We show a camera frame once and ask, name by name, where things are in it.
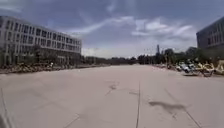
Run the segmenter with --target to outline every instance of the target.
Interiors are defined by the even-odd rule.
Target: window
[[[57,40],[58,40],[58,41],[61,41],[61,35],[58,35],[58,36],[57,36]]]
[[[10,21],[8,20],[8,21],[6,22],[5,29],[9,29],[9,25],[10,25]]]
[[[49,38],[50,37],[50,33],[49,32],[47,32],[47,38]]]
[[[14,28],[14,31],[17,31],[18,30],[18,23],[15,24],[15,28]]]
[[[52,33],[50,33],[50,39],[51,39],[51,35],[52,35]]]
[[[46,31],[42,31],[42,37],[46,37],[47,36],[47,32]]]
[[[33,44],[33,37],[32,37],[32,36],[29,36],[28,43],[29,43],[29,44]]]
[[[16,35],[16,42],[19,42],[19,34]]]
[[[12,38],[12,42],[15,42],[15,39],[16,39],[16,34],[14,33],[13,38]]]
[[[46,40],[45,39],[41,39],[41,45],[45,46],[46,45]]]
[[[62,45],[61,45],[61,49],[64,49],[64,48],[65,48],[65,44],[62,44]]]
[[[38,45],[40,45],[40,38],[38,38]]]
[[[8,32],[8,41],[10,41],[11,40],[11,37],[12,37],[12,33],[11,32]]]
[[[61,48],[61,43],[57,43],[57,48],[58,48],[58,49]]]
[[[66,43],[69,43],[68,38],[66,38]]]
[[[53,34],[53,40],[56,40],[57,35],[54,33]]]
[[[30,27],[30,29],[29,29],[29,34],[31,34],[32,33],[32,27]]]
[[[33,29],[32,29],[32,35],[34,35],[34,27],[33,27]]]
[[[36,29],[36,36],[40,36],[41,30],[39,28]]]
[[[25,26],[24,26],[24,30],[23,30],[23,32],[24,32],[24,33],[28,33],[28,31],[29,31],[29,26],[25,25]]]
[[[13,25],[14,25],[14,23],[13,23],[13,22],[11,22],[11,30],[13,29]]]
[[[3,25],[3,18],[0,16],[0,28],[2,27],[2,25]]]
[[[27,43],[27,36],[23,35],[23,43],[26,44]]]
[[[35,38],[35,44],[38,44],[38,43],[37,43],[37,38]]]
[[[51,46],[51,41],[47,40],[47,47],[50,47],[50,46]]]
[[[21,32],[20,30],[21,30],[21,24],[19,24],[19,30],[18,31]]]

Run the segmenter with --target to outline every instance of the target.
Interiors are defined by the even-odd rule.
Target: pavement
[[[0,87],[14,128],[224,127],[222,77],[133,65],[0,75]]]

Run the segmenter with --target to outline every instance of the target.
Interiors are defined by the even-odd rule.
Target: white cloud
[[[118,29],[118,33],[113,33],[111,40],[97,42],[90,42],[91,44],[100,44],[97,49],[85,45],[83,54],[89,56],[99,57],[113,57],[113,56],[137,56],[140,54],[154,54],[156,52],[156,45],[159,44],[161,49],[173,48],[176,51],[184,51],[189,46],[196,45],[196,28],[190,24],[183,24],[182,22],[170,22],[169,20],[156,19],[135,19],[132,16],[116,17],[103,20],[102,22],[93,24],[88,27],[80,29],[71,29],[70,32],[80,32],[88,35],[96,34],[98,29]],[[118,39],[116,35],[127,32],[129,37],[122,37]]]
[[[23,0],[0,0],[0,9],[20,12],[24,7]]]
[[[71,29],[66,29],[66,30],[62,30],[66,33],[70,33],[70,34],[80,34],[80,35],[86,35],[89,34],[91,32],[94,32],[100,28],[102,28],[105,25],[117,25],[117,24],[132,24],[134,19],[133,17],[129,17],[129,16],[125,16],[125,17],[119,17],[119,18],[109,18],[109,19],[105,19],[99,23],[96,24],[92,24],[89,25],[87,27],[82,27],[82,28],[71,28]]]
[[[106,7],[106,9],[108,12],[112,13],[116,9],[117,0],[111,0],[110,2],[111,3]]]

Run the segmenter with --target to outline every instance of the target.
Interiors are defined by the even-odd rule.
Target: tree
[[[135,57],[132,57],[131,59],[129,59],[129,64],[135,64],[137,62],[136,58]]]
[[[145,55],[138,56],[138,63],[139,64],[144,64],[144,61],[145,61]]]
[[[203,52],[203,50],[196,47],[188,48],[186,51],[186,57],[191,60],[195,60],[197,58],[200,62],[203,63],[210,61],[209,58]]]
[[[171,49],[171,48],[166,49],[164,51],[164,54],[165,54],[166,61],[168,63],[174,63],[174,51],[173,51],[173,49]]]

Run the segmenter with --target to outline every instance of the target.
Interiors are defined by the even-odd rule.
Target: cloud
[[[196,28],[192,25],[184,25],[181,22],[164,23],[160,18],[142,20],[140,23],[136,24],[136,31],[132,32],[132,35],[195,38]]]
[[[196,28],[193,25],[161,17],[113,17],[88,27],[73,28],[70,32],[85,35],[84,55],[99,57],[152,55],[157,44],[161,49],[173,48],[175,51],[184,51],[196,45]]]
[[[117,2],[117,0],[111,0],[110,4],[106,7],[107,11],[112,13],[116,9]]]
[[[0,0],[0,9],[21,12],[24,7],[23,0]]]

